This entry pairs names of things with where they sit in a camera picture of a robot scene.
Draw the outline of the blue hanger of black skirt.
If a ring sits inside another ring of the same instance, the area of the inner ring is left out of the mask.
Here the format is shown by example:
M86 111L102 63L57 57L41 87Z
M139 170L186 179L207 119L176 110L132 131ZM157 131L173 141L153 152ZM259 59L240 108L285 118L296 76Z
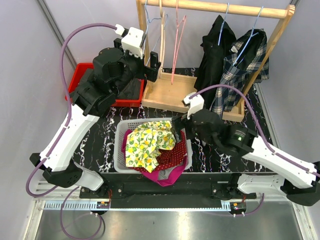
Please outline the blue hanger of black skirt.
M224 28L226 18L227 18L228 12L229 12L229 8L230 8L230 3L228 2L227 7L226 7L226 11L225 11L225 16L223 18L223 22L222 22L222 24L220 26L220 30L219 30L219 36L218 36L218 42L217 42L218 46L220 46L220 44L221 44L222 32L223 32L223 28Z

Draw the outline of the magenta skirt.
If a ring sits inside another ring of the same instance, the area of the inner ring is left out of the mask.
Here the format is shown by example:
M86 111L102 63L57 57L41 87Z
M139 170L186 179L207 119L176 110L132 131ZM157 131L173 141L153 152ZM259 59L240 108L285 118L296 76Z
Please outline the magenta skirt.
M126 140L128 134L130 134L132 130L127 130L124 134L125 140L122 143L122 152L125 154L125 147L126 147ZM141 173L143 176L145 176L147 179L157 183L158 185L162 187L167 187L170 185L173 185L177 179L180 177L180 175L183 173L183 171L186 168L188 162L187 154L183 159L183 162L175 167L171 167L165 170L157 170L152 171L151 173L147 172L144 168L136 168L132 167L135 171Z

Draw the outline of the black skirt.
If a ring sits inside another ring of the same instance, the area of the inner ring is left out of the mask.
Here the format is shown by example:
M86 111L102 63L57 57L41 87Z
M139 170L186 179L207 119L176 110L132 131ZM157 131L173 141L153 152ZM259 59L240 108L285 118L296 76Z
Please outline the black skirt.
M200 46L203 48L203 57L194 84L194 88L197 91L220 83L224 68L224 58L229 54L232 43L236 41L235 33L225 22L220 46L218 46L219 32L223 20L223 17L219 15L212 24L209 33L202 37Z

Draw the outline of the red polka dot skirt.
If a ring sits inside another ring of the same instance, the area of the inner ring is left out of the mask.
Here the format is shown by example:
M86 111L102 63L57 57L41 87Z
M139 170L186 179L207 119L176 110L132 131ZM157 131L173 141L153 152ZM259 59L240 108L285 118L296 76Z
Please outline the red polka dot skirt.
M160 155L156 157L158 165L152 171L166 170L183 163L187 155L186 134L181 130L181 141L176 143L172 150L160 149Z

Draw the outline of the light blue wire hanger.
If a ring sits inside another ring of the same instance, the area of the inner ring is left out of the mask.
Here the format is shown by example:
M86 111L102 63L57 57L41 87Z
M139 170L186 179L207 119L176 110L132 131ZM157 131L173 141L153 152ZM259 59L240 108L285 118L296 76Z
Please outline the light blue wire hanger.
M145 12L145 17L146 17L146 30L145 30L145 34L147 35L147 37L149 37L149 32L152 32L152 25L154 24L154 22L159 22L161 25L161 17L160 17L160 13L159 16L156 17L150 17L150 13L149 13L149 9L147 4L149 3L148 0L145 1L143 8L144 8L144 12ZM169 15L167 13L165 13L165 30L166 30L166 25L168 23L169 20ZM154 51L157 47L157 45L160 44L161 45L161 33L159 34L156 43L154 44L152 51Z

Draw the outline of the lemon print skirt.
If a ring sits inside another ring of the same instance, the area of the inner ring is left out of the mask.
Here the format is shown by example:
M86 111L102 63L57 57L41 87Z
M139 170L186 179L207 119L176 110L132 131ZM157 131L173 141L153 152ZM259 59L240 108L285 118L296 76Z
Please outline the lemon print skirt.
M176 145L171 128L169 120L148 121L136 127L126 138L125 166L152 173L159 165L161 150L171 151Z

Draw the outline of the wooden hanger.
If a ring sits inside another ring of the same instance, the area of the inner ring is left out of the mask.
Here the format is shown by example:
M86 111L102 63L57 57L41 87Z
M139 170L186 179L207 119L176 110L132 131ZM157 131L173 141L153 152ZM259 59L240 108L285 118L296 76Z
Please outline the wooden hanger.
M163 10L162 0L159 0L158 3L159 3L159 13L160 13L160 20L161 20L161 26L160 26L160 67L158 69L158 78L161 79L162 73L163 73L164 60L165 60L165 44L166 44L165 11Z

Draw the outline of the red plastic bin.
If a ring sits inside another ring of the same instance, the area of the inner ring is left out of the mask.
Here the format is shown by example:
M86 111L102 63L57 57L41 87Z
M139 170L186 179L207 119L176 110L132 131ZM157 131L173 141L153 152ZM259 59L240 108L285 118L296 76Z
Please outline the red plastic bin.
M93 69L92 63L79 63L75 71L73 73L73 77L70 81L68 91L69 93L73 92L75 88L78 86L81 78L84 76L85 72L90 69ZM138 93L137 99L117 99L116 102L112 105L112 107L128 107L128 108L138 108L141 105L142 97L144 93L144 87L145 87L145 80L144 79L138 79L139 81L139 88L135 92Z

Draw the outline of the white plastic basket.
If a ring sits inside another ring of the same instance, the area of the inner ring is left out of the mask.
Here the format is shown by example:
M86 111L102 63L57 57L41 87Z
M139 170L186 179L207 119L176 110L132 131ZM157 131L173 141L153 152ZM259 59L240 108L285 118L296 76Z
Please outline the white plastic basket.
M128 119L120 121L116 126L115 139L114 139L114 151L113 151L113 160L114 160L114 169L118 173L123 174L133 174L138 173L132 167L126 166L125 154L122 152L123 141L125 140L125 133L127 130L134 130L139 125L142 125L147 122L160 122L160 121L171 121L171 118L141 118L141 119Z

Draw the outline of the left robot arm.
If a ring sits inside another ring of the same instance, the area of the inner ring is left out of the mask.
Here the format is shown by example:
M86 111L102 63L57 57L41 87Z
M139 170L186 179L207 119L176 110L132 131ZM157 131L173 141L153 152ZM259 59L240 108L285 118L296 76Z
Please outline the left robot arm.
M117 38L114 46L102 49L93 59L93 69L66 96L70 110L48 150L33 153L30 161L43 171L42 176L54 187L82 187L95 197L108 193L108 182L100 173L89 170L72 160L72 155L85 134L119 98L119 94L134 79L155 82L161 66L158 53L150 52L150 65L145 65L141 48L133 50Z

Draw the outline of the blue hanger of plaid skirt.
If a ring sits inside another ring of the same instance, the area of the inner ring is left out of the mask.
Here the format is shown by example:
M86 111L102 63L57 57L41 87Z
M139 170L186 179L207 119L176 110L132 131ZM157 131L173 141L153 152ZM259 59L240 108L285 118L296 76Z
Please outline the blue hanger of plaid skirt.
M257 24L258 18L260 17L263 9L264 9L264 6L262 6L262 7L260 8L259 13L258 13L258 15L257 15L257 17L256 17L256 19L255 19L255 22L254 22L253 26L252 26L252 29L251 29L249 38L247 39L246 43L243 45L243 48L241 49L240 53L237 54L237 58L236 58L235 62L234 62L233 65L232 65L233 67L234 67L236 64L239 64L239 63L238 63L238 62L239 62L239 59L241 58L241 55L242 55L243 52L245 51L246 47L248 46L251 38L252 38L254 35L257 34L257 33L254 34L254 29L255 29L255 26L256 26L256 24Z

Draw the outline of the plaid skirt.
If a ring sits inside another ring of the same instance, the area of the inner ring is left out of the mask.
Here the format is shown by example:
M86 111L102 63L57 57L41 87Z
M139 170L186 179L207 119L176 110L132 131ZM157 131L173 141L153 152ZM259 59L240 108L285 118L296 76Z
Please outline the plaid skirt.
M238 53L248 40L251 30L236 39L229 50L229 54L223 59L223 71L220 83L232 86L242 91L250 75L261 68L260 73L255 79L256 83L260 83L269 79L269 60L265 63L263 60L267 53L267 35L263 29L254 29L254 35L249 41L246 49L238 60L239 64L233 66ZM240 95L235 91L225 87L216 88L215 97L209 107L209 110L217 113L220 117L223 112L229 112L240 100Z

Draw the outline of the pink wire hanger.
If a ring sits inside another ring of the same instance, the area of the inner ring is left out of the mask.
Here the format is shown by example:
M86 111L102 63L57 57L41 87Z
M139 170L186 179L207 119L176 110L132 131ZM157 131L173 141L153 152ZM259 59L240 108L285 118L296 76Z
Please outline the pink wire hanger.
M179 49L182 40L182 36L185 29L185 24L187 20L187 16L184 15L181 20L179 20L179 0L176 0L175 6L175 14L176 14L176 32L175 32L175 42L174 42L174 51L173 51L173 62L172 62L172 72L171 72L171 85L174 83L175 78L175 70L178 61Z

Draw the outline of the dark grey garment in bin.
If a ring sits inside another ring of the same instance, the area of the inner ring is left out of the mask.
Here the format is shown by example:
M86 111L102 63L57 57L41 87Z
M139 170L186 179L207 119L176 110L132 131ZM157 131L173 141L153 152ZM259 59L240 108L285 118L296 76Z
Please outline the dark grey garment in bin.
M140 98L141 87L144 87L144 81L135 78L119 93L117 99L138 100Z

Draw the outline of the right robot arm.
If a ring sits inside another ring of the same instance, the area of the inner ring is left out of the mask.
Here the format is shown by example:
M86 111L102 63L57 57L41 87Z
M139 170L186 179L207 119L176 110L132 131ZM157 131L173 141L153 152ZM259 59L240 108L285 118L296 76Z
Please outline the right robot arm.
M311 207L320 200L320 164L296 158L265 142L255 131L239 124L225 124L207 109L171 119L171 131L181 141L181 130L187 139L198 138L222 153L256 162L273 175L234 175L227 185L228 195L264 193L285 196L295 204Z

